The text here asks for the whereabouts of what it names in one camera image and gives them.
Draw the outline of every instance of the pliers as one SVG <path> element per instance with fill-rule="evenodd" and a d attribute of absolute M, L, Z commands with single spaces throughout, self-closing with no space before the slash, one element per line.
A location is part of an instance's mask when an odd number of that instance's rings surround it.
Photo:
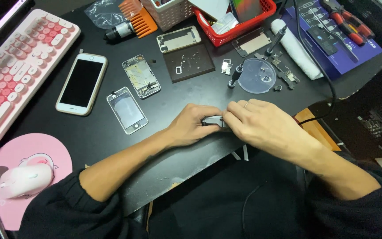
<path fill-rule="evenodd" d="M 335 0 L 320 0 L 321 6 L 329 13 L 329 18 L 333 19 L 340 30 L 358 46 L 363 46 L 366 39 L 375 37 L 374 32 L 369 29 L 360 19 L 344 9 Z M 355 32 L 347 23 L 351 23 L 358 32 Z"/>

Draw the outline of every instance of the left hand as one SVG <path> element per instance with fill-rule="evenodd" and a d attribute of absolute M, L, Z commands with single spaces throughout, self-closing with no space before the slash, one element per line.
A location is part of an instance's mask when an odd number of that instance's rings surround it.
<path fill-rule="evenodd" d="M 169 147 L 179 147 L 194 144 L 198 140 L 221 129 L 219 125 L 202 126 L 204 117 L 222 115 L 214 106 L 199 106 L 188 104 L 166 128 L 166 136 L 171 139 Z"/>

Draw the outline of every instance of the desk surface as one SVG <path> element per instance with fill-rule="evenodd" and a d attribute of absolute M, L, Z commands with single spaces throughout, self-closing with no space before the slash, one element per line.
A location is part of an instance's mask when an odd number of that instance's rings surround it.
<path fill-rule="evenodd" d="M 231 43 L 215 48 L 202 31 L 200 36 L 213 58 L 216 71 L 173 84 L 156 42 L 156 36 L 162 34 L 161 30 L 142 39 L 135 37 L 110 45 L 102 39 L 104 30 L 95 27 L 83 13 L 86 7 L 62 16 L 81 28 L 81 36 L 14 122 L 1 140 L 0 147 L 10 139 L 26 133 L 46 133 L 58 138 L 66 146 L 72 157 L 73 169 L 76 170 L 83 168 L 85 164 L 92 165 L 167 127 L 189 102 L 225 109 L 230 101 L 256 98 L 272 102 L 288 114 L 295 115 L 311 104 L 331 97 L 325 80 L 310 81 L 286 54 L 283 57 L 289 68 L 301 80 L 295 90 L 288 90 L 280 79 L 276 85 L 283 86 L 281 92 L 271 90 L 265 94 L 250 94 L 238 85 L 230 90 L 227 87 L 230 77 L 220 73 L 223 59 L 232 59 L 235 67 L 243 58 Z M 180 23 L 173 30 L 190 25 L 201 30 L 195 17 Z M 61 88 L 81 48 L 86 53 L 103 55 L 109 62 L 93 110 L 87 117 L 64 114 L 55 109 Z M 277 50 L 285 53 L 282 46 Z M 135 92 L 132 93 L 149 123 L 128 136 L 107 103 L 106 96 L 125 86 L 132 89 L 121 63 L 139 54 L 147 60 L 157 61 L 150 67 L 162 90 L 144 100 L 139 99 Z M 338 97 L 348 97 L 358 91 L 381 68 L 382 54 L 334 81 Z M 172 149 L 159 155 L 122 186 L 125 213 L 130 214 L 144 206 L 243 144 L 231 133 L 215 133 L 192 146 Z"/>

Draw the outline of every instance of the right hand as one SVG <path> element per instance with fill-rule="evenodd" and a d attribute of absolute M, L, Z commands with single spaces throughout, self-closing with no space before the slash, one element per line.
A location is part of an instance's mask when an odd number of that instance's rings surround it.
<path fill-rule="evenodd" d="M 295 162 L 323 147 L 291 116 L 266 101 L 232 101 L 222 116 L 238 138 L 284 160 Z"/>

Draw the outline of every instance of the hand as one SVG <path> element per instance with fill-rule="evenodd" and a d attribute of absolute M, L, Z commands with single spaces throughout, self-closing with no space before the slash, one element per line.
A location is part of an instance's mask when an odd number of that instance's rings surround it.
<path fill-rule="evenodd" d="M 172 121 L 166 134 L 172 139 L 169 147 L 187 146 L 194 144 L 207 135 L 219 131 L 219 125 L 202 126 L 201 120 L 204 117 L 221 115 L 221 111 L 214 106 L 198 106 L 188 104 Z"/>
<path fill-rule="evenodd" d="M 292 117 L 269 102 L 230 102 L 222 116 L 238 138 L 284 160 L 295 162 L 323 147 Z"/>

